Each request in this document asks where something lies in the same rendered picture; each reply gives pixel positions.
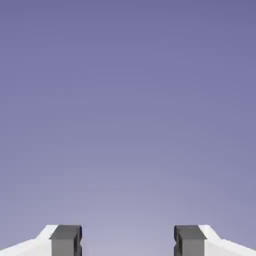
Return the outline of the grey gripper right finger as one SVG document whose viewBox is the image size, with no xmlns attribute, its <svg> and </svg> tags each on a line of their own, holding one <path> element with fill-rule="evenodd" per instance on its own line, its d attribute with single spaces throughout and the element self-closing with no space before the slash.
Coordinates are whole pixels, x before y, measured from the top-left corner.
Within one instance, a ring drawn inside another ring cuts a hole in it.
<svg viewBox="0 0 256 256">
<path fill-rule="evenodd" d="M 175 225 L 173 232 L 173 256 L 256 256 L 256 249 L 222 239 L 208 224 Z"/>
</svg>

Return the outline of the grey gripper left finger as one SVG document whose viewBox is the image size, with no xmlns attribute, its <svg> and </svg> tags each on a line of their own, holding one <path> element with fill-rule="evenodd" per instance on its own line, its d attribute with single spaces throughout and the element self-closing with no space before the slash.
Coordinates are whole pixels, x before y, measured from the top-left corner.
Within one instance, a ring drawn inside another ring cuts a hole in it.
<svg viewBox="0 0 256 256">
<path fill-rule="evenodd" d="M 48 224 L 34 239 L 0 250 L 0 256 L 83 256 L 80 225 Z"/>
</svg>

